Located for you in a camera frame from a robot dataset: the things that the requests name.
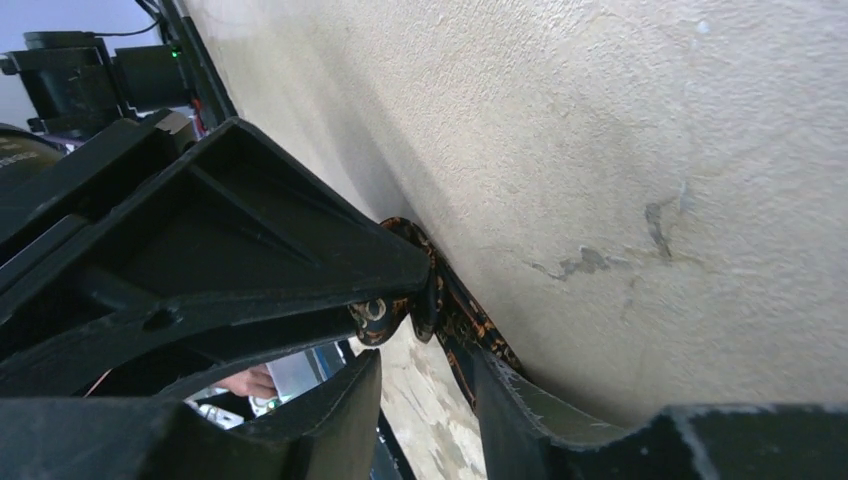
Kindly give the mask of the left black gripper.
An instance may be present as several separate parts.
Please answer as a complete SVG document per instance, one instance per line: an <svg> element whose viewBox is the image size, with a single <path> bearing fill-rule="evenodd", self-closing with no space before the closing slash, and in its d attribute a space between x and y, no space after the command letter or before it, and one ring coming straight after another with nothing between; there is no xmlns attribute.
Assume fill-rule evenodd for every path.
<svg viewBox="0 0 848 480"><path fill-rule="evenodd" d="M365 479L381 355L225 430L179 400L34 398L1 403L4 479Z"/></svg>

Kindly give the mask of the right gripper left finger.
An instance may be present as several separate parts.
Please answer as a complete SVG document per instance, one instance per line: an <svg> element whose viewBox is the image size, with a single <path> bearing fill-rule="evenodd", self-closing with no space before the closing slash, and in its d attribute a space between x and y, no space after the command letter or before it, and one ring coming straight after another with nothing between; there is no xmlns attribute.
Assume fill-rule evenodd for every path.
<svg viewBox="0 0 848 480"><path fill-rule="evenodd" d="M350 336L424 253L254 125L119 121L1 185L1 393L183 397Z"/></svg>

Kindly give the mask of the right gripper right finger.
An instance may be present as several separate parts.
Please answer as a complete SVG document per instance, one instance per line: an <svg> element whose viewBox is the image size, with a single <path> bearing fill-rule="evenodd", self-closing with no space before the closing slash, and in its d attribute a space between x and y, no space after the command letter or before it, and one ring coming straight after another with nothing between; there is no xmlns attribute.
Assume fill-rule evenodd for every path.
<svg viewBox="0 0 848 480"><path fill-rule="evenodd" d="M847 406L672 405L620 428L474 358L476 415L491 479L844 479Z"/></svg>

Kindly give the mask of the dark brown patterned tie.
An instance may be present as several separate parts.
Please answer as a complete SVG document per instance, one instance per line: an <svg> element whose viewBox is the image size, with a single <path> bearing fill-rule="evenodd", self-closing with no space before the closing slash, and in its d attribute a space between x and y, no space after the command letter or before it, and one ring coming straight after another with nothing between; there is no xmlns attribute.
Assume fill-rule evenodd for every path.
<svg viewBox="0 0 848 480"><path fill-rule="evenodd" d="M381 346L410 319L420 342L438 341L464 399L475 410L474 354L489 352L522 374L520 360L423 229L403 217L388 218L380 226L422 250L429 259L429 273L415 293L349 305L358 341L366 347Z"/></svg>

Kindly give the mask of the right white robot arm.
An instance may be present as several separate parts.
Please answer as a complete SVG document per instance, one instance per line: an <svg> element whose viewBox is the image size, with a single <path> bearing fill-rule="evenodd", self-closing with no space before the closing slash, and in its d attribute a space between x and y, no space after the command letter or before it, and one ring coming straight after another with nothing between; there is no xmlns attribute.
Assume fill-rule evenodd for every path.
<svg viewBox="0 0 848 480"><path fill-rule="evenodd" d="M29 32L1 130L5 479L365 479L380 345L444 346L492 479L843 479L845 404L672 406L626 431L530 382L423 232L252 124L197 138L193 58Z"/></svg>

